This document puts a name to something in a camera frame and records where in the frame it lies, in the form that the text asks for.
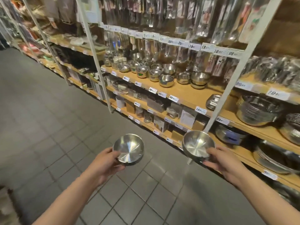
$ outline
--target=tiled floor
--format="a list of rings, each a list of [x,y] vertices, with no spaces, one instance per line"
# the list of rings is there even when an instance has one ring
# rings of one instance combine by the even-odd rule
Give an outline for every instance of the tiled floor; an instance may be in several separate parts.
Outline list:
[[[140,163],[93,193],[76,224],[264,224],[232,185],[15,49],[0,52],[0,185],[31,224],[125,133]]]

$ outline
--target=forearm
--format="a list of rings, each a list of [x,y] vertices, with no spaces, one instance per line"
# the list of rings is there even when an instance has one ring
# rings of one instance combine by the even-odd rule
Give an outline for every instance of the forearm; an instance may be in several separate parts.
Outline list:
[[[241,178],[238,187],[264,222],[268,225],[299,225],[300,212],[257,176],[248,172]]]
[[[95,177],[82,173],[33,225],[73,225],[97,188],[97,182]]]

